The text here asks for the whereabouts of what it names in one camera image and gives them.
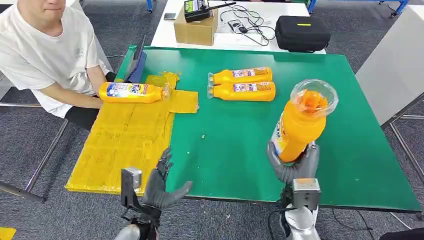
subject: yellow plastic sheet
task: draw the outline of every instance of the yellow plastic sheet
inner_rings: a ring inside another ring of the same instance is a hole
[[[175,87],[178,76],[164,72],[149,76],[149,84]],[[104,103],[65,186],[73,192],[121,192],[121,169],[143,172],[138,195],[171,140],[174,113],[195,113],[198,93],[173,90],[171,97],[153,103]]]
[[[198,111],[198,92],[175,90],[171,94],[169,111],[179,114],[195,114]]]
[[[11,227],[0,227],[0,240],[12,240],[16,229]]]

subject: green tabletop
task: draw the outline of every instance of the green tabletop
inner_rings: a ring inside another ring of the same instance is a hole
[[[327,117],[316,177],[320,204],[420,212],[398,161],[342,55],[147,47],[142,82],[161,71],[182,73],[177,89],[199,92],[196,114],[176,114],[167,191],[193,181],[189,197],[274,202],[282,184],[268,163],[266,143],[295,84],[320,79],[337,91]],[[207,98],[208,73],[270,67],[272,102]]]

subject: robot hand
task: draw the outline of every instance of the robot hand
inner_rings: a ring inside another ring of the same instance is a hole
[[[143,204],[163,210],[182,199],[192,187],[193,182],[187,181],[184,186],[174,192],[165,191],[165,181],[172,166],[172,163],[168,163],[171,157],[171,148],[165,149],[156,168],[151,171],[142,200]]]
[[[140,216],[129,219],[124,217],[125,212],[121,217],[128,220],[130,225],[122,229],[115,240],[156,240],[161,210],[182,199],[189,192],[191,181],[174,192],[165,191],[165,181],[172,166],[168,163],[170,158],[171,149],[167,148],[148,177],[141,204],[134,192],[134,189],[140,187],[141,172],[137,174],[137,169],[131,167],[122,170],[121,205],[127,210],[132,209],[140,213]]]
[[[267,143],[266,154],[275,175],[283,183],[291,184],[293,179],[299,178],[315,178],[320,160],[320,148],[315,142],[311,142],[306,146],[303,153],[300,154],[292,166],[287,166],[280,161],[276,153],[276,147],[271,141]]]

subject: black case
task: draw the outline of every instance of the black case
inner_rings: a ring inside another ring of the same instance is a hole
[[[280,16],[275,26],[280,49],[313,53],[329,44],[331,34],[324,21],[316,16]]]

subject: clear plastic cup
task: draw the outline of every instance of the clear plastic cup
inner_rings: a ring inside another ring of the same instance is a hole
[[[325,117],[336,109],[339,97],[336,90],[327,82],[305,79],[294,86],[290,101],[301,113],[313,117]]]

